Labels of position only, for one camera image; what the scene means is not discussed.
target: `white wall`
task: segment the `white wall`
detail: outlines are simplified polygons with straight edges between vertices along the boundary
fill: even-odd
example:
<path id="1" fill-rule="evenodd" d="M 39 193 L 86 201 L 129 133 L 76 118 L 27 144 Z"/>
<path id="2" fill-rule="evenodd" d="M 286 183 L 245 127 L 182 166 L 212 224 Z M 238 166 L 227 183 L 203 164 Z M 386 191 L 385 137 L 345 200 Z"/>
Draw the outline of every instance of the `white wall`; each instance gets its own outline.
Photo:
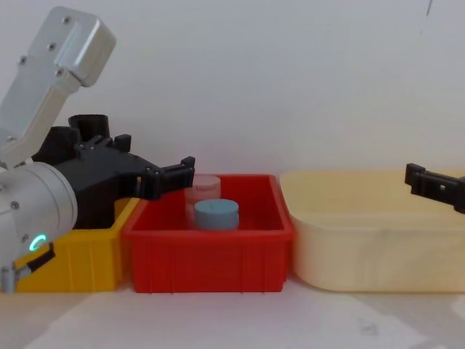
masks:
<path id="1" fill-rule="evenodd" d="M 3 0 L 0 95 L 47 12 L 98 14 L 118 38 L 75 113 L 160 165 L 202 172 L 465 167 L 465 1 Z"/>

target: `cream plastic tub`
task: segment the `cream plastic tub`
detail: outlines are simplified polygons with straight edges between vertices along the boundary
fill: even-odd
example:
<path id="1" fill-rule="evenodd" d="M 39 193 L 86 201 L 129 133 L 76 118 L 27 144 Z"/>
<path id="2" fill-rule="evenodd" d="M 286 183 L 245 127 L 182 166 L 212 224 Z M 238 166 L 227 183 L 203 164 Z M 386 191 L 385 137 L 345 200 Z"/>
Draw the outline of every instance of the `cream plastic tub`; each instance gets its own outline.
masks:
<path id="1" fill-rule="evenodd" d="M 280 183 L 297 229 L 294 271 L 308 284 L 465 292 L 465 214 L 411 195 L 404 171 L 289 172 Z"/>

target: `white table surface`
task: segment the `white table surface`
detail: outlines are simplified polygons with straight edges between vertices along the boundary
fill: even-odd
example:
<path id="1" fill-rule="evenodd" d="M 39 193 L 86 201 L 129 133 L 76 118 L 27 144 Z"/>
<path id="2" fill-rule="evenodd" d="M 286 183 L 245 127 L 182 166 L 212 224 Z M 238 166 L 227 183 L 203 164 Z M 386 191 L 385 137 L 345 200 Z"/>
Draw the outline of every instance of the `white table surface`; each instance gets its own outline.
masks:
<path id="1" fill-rule="evenodd" d="M 465 296 L 277 294 L 0 296 L 0 349 L 464 349 Z"/>

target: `blue cylinder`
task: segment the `blue cylinder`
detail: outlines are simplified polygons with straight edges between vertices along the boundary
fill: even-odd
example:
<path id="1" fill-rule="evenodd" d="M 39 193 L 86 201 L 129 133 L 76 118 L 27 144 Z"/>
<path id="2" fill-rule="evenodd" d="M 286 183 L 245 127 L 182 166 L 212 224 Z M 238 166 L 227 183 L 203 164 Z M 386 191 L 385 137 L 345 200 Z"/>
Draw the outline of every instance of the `blue cylinder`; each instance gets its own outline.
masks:
<path id="1" fill-rule="evenodd" d="M 195 225 L 204 230 L 229 230 L 239 227 L 239 205 L 223 198 L 199 201 L 194 206 Z"/>

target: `red bin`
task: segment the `red bin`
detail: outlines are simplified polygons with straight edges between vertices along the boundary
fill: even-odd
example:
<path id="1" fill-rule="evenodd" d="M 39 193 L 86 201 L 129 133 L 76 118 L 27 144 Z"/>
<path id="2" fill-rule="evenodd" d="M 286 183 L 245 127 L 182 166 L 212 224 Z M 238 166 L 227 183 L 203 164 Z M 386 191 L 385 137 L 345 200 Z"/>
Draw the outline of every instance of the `red bin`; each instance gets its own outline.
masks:
<path id="1" fill-rule="evenodd" d="M 236 230 L 196 230 L 184 193 L 141 201 L 123 229 L 139 293 L 279 292 L 294 237 L 274 176 L 220 175 L 222 198 L 239 204 Z"/>

